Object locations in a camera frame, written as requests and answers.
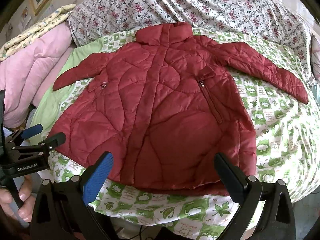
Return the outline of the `pink quilted blanket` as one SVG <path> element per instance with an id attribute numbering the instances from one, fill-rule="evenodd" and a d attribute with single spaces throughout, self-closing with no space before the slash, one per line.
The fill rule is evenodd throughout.
<path id="1" fill-rule="evenodd" d="M 71 31 L 63 22 L 1 62 L 5 127 L 20 126 L 27 118 L 29 106 L 39 106 L 73 48 Z"/>

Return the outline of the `floral rose bedsheet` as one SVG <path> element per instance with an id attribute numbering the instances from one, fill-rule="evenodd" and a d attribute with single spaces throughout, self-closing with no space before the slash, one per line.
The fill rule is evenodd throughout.
<path id="1" fill-rule="evenodd" d="M 306 83 L 316 83 L 310 64 L 311 30 L 274 0 L 85 0 L 68 17 L 77 46 L 111 33 L 175 22 L 288 46 L 300 58 Z"/>

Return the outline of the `red quilted puffer jacket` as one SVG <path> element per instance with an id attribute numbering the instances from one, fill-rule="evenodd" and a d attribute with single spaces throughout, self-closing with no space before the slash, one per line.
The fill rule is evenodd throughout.
<path id="1" fill-rule="evenodd" d="M 142 191 L 226 195 L 216 154 L 246 175 L 257 162 L 256 132 L 229 68 L 309 101 L 299 78 L 244 42 L 217 43 L 186 22 L 154 25 L 56 79 L 53 90 L 91 80 L 50 130 L 66 136 L 57 150 L 83 167 L 110 152 L 109 179 Z"/>

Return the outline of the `green white patterned quilt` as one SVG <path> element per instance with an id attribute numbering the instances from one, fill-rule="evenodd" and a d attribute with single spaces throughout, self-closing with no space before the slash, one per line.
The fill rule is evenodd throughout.
<path id="1" fill-rule="evenodd" d="M 95 52 L 114 52 L 135 40 L 135 29 L 104 36 L 89 45 L 76 48 L 61 73 L 77 66 Z M 246 42 L 300 79 L 304 77 L 299 57 L 291 47 L 252 35 L 208 31 L 193 28 L 194 35 L 206 35 L 219 42 Z M 308 105 L 264 81 L 230 70 L 238 87 L 257 136 L 257 172 L 260 181 L 274 183 L 282 179 L 287 184 L 292 202 L 299 201 L 319 186 L 319 105 L 309 87 Z M 41 124 L 43 132 L 30 139 L 32 144 L 45 139 L 53 124 L 92 79 L 53 92 L 49 87 L 40 101 L 31 125 Z M 53 178 L 67 181 L 82 174 L 84 168 L 71 159 L 53 151 L 49 157 Z M 191 239 L 217 239 L 230 222 L 238 205 L 230 197 L 206 195 L 182 197 L 152 194 L 107 180 L 96 200 L 90 203 L 95 211 L 144 226 L 161 225 L 172 232 Z"/>

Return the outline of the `yellow floral folded blanket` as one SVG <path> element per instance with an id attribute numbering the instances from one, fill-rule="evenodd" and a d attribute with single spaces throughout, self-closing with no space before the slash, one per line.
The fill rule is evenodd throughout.
<path id="1" fill-rule="evenodd" d="M 32 25 L 18 36 L 10 39 L 1 47 L 1 62 L 17 53 L 19 50 L 32 44 L 37 38 L 40 38 L 57 25 L 64 22 L 75 7 L 76 4 L 68 4 L 59 7 L 49 16 Z"/>

